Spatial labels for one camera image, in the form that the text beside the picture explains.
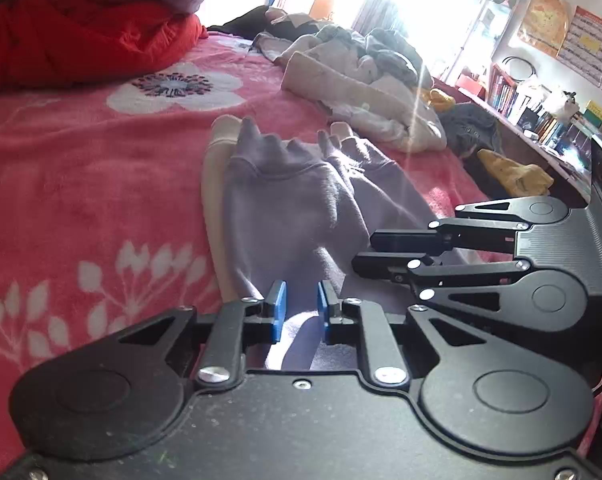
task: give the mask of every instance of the floral blanket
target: floral blanket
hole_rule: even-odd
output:
[[[128,82],[0,94],[0,470],[23,451],[8,396],[25,370],[171,306],[219,307],[200,199],[213,120],[325,127],[249,43],[211,34]],[[400,163],[440,216],[485,199],[448,150]]]

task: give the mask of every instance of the screw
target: screw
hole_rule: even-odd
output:
[[[28,476],[30,480],[47,480],[47,473],[43,469],[33,469]]]
[[[222,366],[206,366],[199,370],[197,377],[204,383],[222,383],[230,378],[230,372]]]
[[[556,474],[555,480],[577,480],[577,473],[572,469],[561,469]]]
[[[428,301],[432,298],[434,298],[434,290],[431,288],[424,288],[424,290],[419,293],[420,300]]]
[[[401,384],[408,374],[401,368],[383,366],[375,370],[375,379],[383,384]]]
[[[297,390],[309,390],[312,387],[312,383],[305,379],[299,379],[298,381],[294,381],[292,385]]]

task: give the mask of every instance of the black electronic device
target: black electronic device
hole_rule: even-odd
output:
[[[597,168],[602,140],[592,154]],[[0,480],[602,480],[574,452],[590,386],[560,362],[566,340],[602,335],[600,175],[584,210],[499,201],[429,230],[377,232],[355,270],[419,300],[387,314],[318,285],[326,342],[355,346],[357,369],[246,368],[248,346],[281,335],[284,282],[37,366],[10,397],[28,450]],[[454,247],[514,260],[434,265]],[[587,353],[602,360],[602,344]]]

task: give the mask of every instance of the red comforter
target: red comforter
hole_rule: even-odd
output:
[[[158,0],[0,4],[0,89],[69,86],[161,70],[207,32]]]

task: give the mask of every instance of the bookshelf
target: bookshelf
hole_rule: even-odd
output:
[[[574,176],[569,174],[564,167],[559,162],[559,159],[556,156],[552,155],[547,150],[543,149],[543,147],[534,140],[528,139],[523,134],[523,129],[521,129],[516,124],[512,124],[505,115],[498,112],[494,108],[492,108],[488,102],[479,99],[477,96],[472,95],[470,92],[464,91],[464,89],[460,88],[459,91],[472,100],[473,103],[483,108],[490,115],[494,116],[503,126],[505,126],[508,131],[519,137],[523,142],[527,144],[531,149],[533,149],[539,156],[543,158],[547,162],[547,164],[556,171],[568,184],[570,184],[574,189],[582,196],[582,198],[588,203],[590,202],[590,188],[586,186],[582,181],[577,180]]]

